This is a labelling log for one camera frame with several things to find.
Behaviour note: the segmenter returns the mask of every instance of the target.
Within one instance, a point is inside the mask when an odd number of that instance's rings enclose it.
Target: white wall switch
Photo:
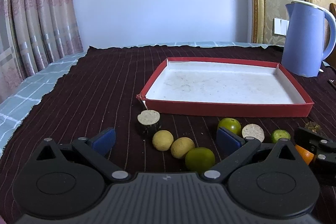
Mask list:
[[[285,36],[287,34],[289,21],[280,18],[274,18],[273,33]]]

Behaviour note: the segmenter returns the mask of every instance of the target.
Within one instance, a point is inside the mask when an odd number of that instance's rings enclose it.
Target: white vegetable slice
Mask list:
[[[241,134],[243,138],[250,136],[250,137],[254,137],[258,139],[260,142],[263,142],[263,140],[265,139],[265,134],[264,134],[263,129],[256,124],[246,125],[241,130]]]

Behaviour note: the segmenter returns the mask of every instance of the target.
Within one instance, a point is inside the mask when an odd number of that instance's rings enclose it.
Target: potato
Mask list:
[[[174,158],[182,159],[193,148],[195,148],[193,140],[182,137],[173,142],[170,151]]]
[[[167,151],[174,141],[173,135],[167,130],[160,130],[154,134],[152,143],[158,151]]]

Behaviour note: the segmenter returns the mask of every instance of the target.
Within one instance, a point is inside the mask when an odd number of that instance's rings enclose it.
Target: curtain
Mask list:
[[[72,0],[0,0],[0,103],[26,77],[79,52]]]

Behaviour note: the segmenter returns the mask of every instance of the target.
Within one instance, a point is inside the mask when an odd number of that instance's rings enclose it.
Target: brown striped cloth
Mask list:
[[[13,223],[22,213],[12,195],[13,181],[43,138],[70,143],[74,138],[93,137],[107,127],[115,127],[117,141],[107,158],[128,172],[180,172],[184,162],[173,158],[169,151],[159,152],[150,141],[136,131],[137,115],[143,106],[137,101],[146,81],[167,57],[221,57],[264,61],[281,61],[278,47],[200,48],[190,46],[146,46],[132,48],[89,48],[85,57],[58,79],[55,88],[34,106],[22,125],[9,140],[0,159],[0,215]],[[308,121],[317,122],[323,134],[336,140],[336,91],[327,83],[336,79],[330,68],[318,77],[294,75],[311,96],[315,105],[307,118],[238,118],[242,126],[254,123],[270,132],[281,128],[293,133]],[[162,129],[174,138],[189,137],[196,146],[211,149],[216,161],[223,159],[215,143],[216,127],[222,117],[162,115]],[[313,215],[323,223],[336,223],[335,188],[322,186]]]

